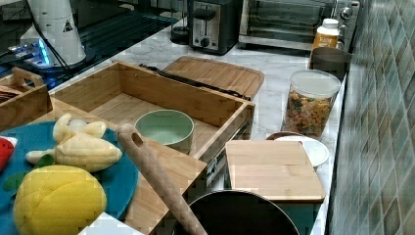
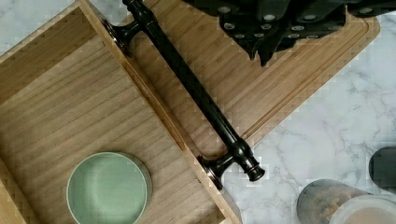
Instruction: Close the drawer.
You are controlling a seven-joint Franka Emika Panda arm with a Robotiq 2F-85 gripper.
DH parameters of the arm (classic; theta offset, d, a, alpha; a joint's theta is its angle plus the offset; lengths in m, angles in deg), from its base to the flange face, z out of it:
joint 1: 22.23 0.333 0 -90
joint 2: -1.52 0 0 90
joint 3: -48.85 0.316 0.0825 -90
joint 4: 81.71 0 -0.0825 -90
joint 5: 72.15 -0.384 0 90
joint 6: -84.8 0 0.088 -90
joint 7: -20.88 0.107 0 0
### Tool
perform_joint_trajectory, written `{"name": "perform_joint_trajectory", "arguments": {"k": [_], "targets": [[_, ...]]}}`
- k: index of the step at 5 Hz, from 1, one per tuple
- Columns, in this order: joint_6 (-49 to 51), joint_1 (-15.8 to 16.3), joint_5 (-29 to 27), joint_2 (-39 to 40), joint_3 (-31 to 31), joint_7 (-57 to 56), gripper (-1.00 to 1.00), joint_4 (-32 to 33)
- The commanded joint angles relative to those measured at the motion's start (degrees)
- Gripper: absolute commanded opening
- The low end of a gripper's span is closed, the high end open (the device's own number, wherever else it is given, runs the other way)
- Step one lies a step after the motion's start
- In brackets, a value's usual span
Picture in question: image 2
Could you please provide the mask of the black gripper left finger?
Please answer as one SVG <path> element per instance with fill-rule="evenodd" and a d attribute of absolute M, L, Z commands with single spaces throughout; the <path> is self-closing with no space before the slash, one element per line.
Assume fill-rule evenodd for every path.
<path fill-rule="evenodd" d="M 285 37 L 288 21 L 269 14 L 265 20 L 261 6 L 270 0 L 183 0 L 205 14 L 218 17 L 219 26 L 242 48 L 250 60 L 259 55 L 261 61 L 270 61 L 276 52 L 291 47 Z"/>

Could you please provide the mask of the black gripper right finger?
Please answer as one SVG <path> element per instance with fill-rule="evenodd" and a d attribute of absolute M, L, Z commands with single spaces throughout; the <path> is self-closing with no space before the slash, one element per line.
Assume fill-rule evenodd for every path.
<path fill-rule="evenodd" d="M 261 66 L 298 39 L 321 38 L 346 24 L 346 16 L 371 18 L 395 10 L 395 0 L 258 0 L 257 17 L 269 34 L 258 48 Z"/>

